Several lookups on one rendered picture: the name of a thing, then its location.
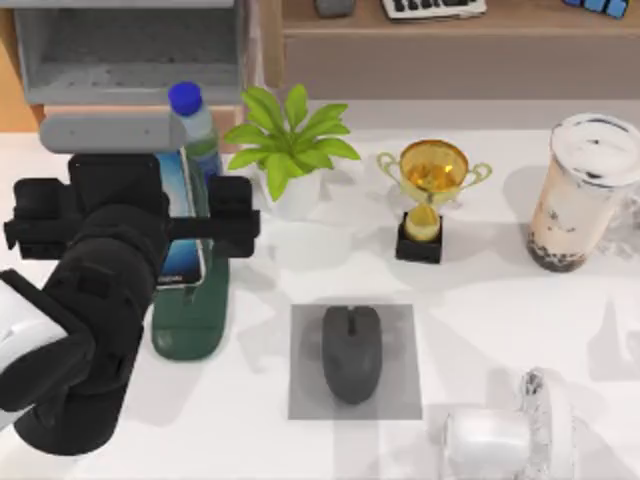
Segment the wooden open shelf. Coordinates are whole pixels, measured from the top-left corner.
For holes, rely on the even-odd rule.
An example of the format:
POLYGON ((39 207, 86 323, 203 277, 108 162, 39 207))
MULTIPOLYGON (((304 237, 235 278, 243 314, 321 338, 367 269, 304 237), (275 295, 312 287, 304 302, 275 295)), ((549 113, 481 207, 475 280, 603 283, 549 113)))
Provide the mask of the wooden open shelf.
POLYGON ((266 83, 314 99, 640 100, 640 0, 614 19, 563 0, 487 0, 471 19, 393 22, 380 0, 324 19, 257 0, 266 83))

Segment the dark grey computer mouse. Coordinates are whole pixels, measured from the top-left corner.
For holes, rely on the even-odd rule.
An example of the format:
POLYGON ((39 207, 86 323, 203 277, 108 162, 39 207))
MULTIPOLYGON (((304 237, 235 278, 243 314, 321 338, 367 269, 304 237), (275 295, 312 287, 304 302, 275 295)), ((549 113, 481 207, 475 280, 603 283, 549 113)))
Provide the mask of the dark grey computer mouse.
POLYGON ((326 384, 349 405, 368 400, 383 367, 381 319, 367 305, 329 306, 322 318, 321 358, 326 384))

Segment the blue block toy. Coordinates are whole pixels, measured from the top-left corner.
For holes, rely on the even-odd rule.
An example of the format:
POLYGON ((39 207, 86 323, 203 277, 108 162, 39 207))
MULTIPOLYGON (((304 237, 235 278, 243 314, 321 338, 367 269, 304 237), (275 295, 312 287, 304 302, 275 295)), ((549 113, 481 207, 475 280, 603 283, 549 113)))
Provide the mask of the blue block toy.
POLYGON ((614 19, 622 19, 630 5, 630 0, 562 0, 562 2, 614 19))

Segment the green plant in white pot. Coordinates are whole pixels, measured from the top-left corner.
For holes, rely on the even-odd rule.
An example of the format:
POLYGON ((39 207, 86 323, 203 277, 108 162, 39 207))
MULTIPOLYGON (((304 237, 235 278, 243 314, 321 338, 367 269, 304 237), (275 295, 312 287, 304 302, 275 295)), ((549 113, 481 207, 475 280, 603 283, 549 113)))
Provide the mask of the green plant in white pot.
POLYGON ((361 159, 344 139, 350 133, 342 120, 348 105, 329 103, 310 112, 302 84, 292 87, 284 102, 258 86, 247 88, 242 100, 247 121, 224 136, 240 147, 227 168, 256 167, 271 211, 287 220, 307 218, 320 201, 323 172, 332 170, 336 159, 361 159))

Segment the gold trophy on black base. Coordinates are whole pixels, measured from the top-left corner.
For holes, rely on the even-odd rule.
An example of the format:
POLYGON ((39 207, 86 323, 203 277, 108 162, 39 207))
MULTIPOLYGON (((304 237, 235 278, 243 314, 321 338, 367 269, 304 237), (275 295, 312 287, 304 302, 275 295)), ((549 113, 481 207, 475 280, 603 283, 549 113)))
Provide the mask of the gold trophy on black base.
POLYGON ((403 194, 415 201, 398 225, 395 258, 440 263, 443 220, 439 209, 456 200, 463 190, 487 180, 492 167, 485 162, 471 165, 457 146, 439 139, 413 142, 398 157, 382 152, 376 163, 403 194))

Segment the small dark grey object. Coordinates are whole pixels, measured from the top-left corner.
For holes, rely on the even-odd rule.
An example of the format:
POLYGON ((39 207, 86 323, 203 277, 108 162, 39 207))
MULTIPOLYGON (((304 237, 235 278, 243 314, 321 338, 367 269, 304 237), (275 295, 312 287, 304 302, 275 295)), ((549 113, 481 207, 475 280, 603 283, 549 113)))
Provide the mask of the small dark grey object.
POLYGON ((342 18, 351 16, 356 0, 314 0, 316 12, 320 18, 342 18))

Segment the black and white keyboard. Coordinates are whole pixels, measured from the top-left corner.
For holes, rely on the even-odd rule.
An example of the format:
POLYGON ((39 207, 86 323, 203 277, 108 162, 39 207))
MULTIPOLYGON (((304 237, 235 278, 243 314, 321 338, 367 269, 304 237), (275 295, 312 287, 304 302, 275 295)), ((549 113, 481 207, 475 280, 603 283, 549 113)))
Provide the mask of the black and white keyboard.
POLYGON ((485 0, 380 0, 390 20, 464 19, 484 15, 485 0))

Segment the clear bottle with blue cap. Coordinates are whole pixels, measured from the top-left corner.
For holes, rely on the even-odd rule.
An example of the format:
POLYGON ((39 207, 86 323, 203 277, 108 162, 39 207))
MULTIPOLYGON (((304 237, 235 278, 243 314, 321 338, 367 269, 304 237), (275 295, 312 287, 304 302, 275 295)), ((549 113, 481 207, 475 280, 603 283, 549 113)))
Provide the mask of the clear bottle with blue cap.
POLYGON ((178 82, 169 88, 168 101, 184 127, 187 158, 196 162, 206 183, 222 175, 218 130, 200 87, 190 81, 178 82))

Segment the bubble tea cup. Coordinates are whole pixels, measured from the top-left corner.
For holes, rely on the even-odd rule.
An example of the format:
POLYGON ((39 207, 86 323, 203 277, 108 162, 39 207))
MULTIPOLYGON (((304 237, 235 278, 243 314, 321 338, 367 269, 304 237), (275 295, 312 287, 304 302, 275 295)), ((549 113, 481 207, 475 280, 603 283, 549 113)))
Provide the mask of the bubble tea cup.
POLYGON ((584 264, 640 185, 640 130, 610 115, 581 113, 554 126, 549 148, 526 247, 543 269, 566 273, 584 264))

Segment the dark green phone stand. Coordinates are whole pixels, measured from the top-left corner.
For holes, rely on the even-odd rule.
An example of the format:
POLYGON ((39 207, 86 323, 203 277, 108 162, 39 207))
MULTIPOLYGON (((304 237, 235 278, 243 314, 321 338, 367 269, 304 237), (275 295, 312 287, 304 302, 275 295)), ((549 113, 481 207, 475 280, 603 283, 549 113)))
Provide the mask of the dark green phone stand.
MULTIPOLYGON (((209 214, 208 192, 199 166, 189 167, 195 214, 209 214)), ((213 256, 213 243, 200 240, 206 267, 197 286, 160 289, 154 300, 151 339, 156 352, 169 360, 195 361, 211 355, 226 327, 229 294, 229 262, 213 256)))

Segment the blue smartphone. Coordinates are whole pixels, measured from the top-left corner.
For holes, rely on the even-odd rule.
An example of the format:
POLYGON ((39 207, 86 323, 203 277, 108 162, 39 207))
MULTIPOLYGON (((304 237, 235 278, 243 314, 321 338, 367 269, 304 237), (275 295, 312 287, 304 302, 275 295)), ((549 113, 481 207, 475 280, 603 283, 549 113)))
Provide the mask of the blue smartphone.
MULTIPOLYGON (((180 151, 157 153, 163 191, 169 199, 171 217, 195 214, 189 167, 180 151)), ((202 242, 180 239, 171 242, 159 277, 160 289, 185 288, 202 283, 206 272, 202 242)))

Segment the grey square mouse pad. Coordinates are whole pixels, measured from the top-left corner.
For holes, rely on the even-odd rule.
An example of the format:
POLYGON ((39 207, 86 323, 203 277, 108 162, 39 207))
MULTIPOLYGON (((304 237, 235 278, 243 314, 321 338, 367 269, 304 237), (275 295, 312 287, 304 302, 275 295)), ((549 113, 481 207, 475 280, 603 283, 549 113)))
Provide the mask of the grey square mouse pad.
POLYGON ((333 305, 298 304, 291 309, 288 417, 309 421, 421 419, 413 307, 410 304, 342 304, 373 307, 382 326, 383 367, 378 386, 365 402, 349 405, 334 397, 323 373, 322 318, 333 305))

